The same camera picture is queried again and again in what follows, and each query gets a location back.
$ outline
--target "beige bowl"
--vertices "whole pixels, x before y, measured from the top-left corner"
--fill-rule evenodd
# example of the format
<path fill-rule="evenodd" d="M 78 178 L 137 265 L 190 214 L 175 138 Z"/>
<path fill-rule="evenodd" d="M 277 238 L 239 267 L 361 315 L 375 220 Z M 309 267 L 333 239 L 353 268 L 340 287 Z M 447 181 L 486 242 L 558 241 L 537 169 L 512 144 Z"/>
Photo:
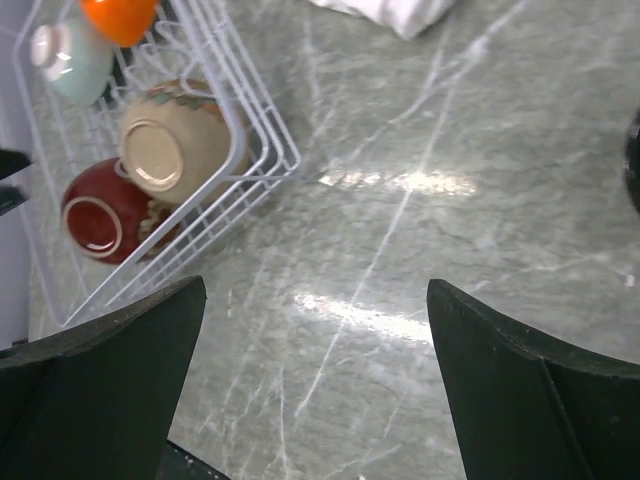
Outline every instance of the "beige bowl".
<path fill-rule="evenodd" d="M 198 90 L 203 82 L 189 80 Z M 212 99 L 190 96 L 180 82 L 163 83 L 129 107 L 122 122 L 122 162 L 131 179 L 163 202 L 187 200 L 225 163 L 231 132 Z M 249 148 L 232 172 L 249 168 Z M 213 202 L 232 186 L 223 182 L 207 196 Z"/>

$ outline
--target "dark red bowl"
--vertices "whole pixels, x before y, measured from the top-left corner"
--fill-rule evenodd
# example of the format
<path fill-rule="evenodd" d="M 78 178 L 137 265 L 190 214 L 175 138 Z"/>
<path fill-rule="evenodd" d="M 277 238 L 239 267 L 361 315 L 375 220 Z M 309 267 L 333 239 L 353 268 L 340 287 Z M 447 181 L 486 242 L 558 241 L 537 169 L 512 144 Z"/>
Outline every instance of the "dark red bowl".
<path fill-rule="evenodd" d="M 78 175 L 62 198 L 62 225 L 86 256 L 119 264 L 173 212 L 174 206 L 151 198 L 110 158 Z M 167 233 L 143 259 L 156 256 L 173 240 Z"/>

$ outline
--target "black object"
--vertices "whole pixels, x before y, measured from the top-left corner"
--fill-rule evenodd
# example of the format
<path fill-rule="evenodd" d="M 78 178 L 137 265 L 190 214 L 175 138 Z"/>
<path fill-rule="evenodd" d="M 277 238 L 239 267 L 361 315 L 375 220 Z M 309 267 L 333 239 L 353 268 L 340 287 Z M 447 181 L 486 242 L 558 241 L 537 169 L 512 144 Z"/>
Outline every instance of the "black object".
<path fill-rule="evenodd" d="M 0 180 L 18 173 L 29 165 L 31 165 L 31 160 L 25 153 L 0 148 Z"/>
<path fill-rule="evenodd" d="M 627 130 L 624 147 L 624 181 L 631 203 L 640 213 L 640 110 Z"/>
<path fill-rule="evenodd" d="M 468 480 L 640 478 L 640 366 L 502 315 L 442 280 L 427 294 Z"/>
<path fill-rule="evenodd" d="M 27 201 L 27 197 L 17 187 L 0 185 L 0 217 Z"/>
<path fill-rule="evenodd" d="M 116 56 L 116 59 L 113 62 L 113 67 L 111 69 L 111 77 L 113 77 L 113 81 L 111 81 L 111 79 L 109 80 L 109 83 L 107 84 L 101 95 L 101 98 L 104 98 L 108 106 L 112 106 L 115 100 L 113 91 L 114 87 L 120 88 L 124 87 L 127 84 L 127 79 L 124 74 L 124 68 L 133 63 L 133 50 L 131 50 L 130 48 L 119 48 L 118 51 L 120 52 L 120 56 Z M 124 65 L 120 63 L 119 57 L 124 62 Z"/>
<path fill-rule="evenodd" d="M 161 459 L 179 463 L 166 439 L 205 301 L 202 279 L 187 278 L 0 351 L 0 478 L 152 480 Z"/>
<path fill-rule="evenodd" d="M 175 443 L 167 442 L 156 480 L 230 480 Z"/>

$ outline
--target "light blue cup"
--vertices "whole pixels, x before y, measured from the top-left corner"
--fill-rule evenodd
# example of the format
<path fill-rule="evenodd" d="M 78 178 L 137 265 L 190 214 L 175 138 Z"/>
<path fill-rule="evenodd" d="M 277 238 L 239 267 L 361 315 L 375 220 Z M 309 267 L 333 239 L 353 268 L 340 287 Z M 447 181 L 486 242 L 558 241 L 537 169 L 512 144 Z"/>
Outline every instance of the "light blue cup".
<path fill-rule="evenodd" d="M 31 62 L 58 92 L 89 106 L 107 87 L 114 54 L 109 41 L 84 19 L 72 18 L 38 27 L 31 39 Z"/>

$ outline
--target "marble floor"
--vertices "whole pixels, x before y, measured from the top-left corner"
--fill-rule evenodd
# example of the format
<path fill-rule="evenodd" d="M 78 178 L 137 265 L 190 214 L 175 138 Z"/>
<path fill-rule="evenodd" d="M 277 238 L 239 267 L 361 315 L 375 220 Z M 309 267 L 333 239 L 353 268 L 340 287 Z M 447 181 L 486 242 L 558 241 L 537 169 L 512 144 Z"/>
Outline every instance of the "marble floor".
<path fill-rule="evenodd" d="M 403 42 L 227 3 L 305 163 L 193 269 L 209 301 L 172 440 L 235 480 L 464 479 L 432 278 L 640 361 L 640 4 L 459 0 Z"/>

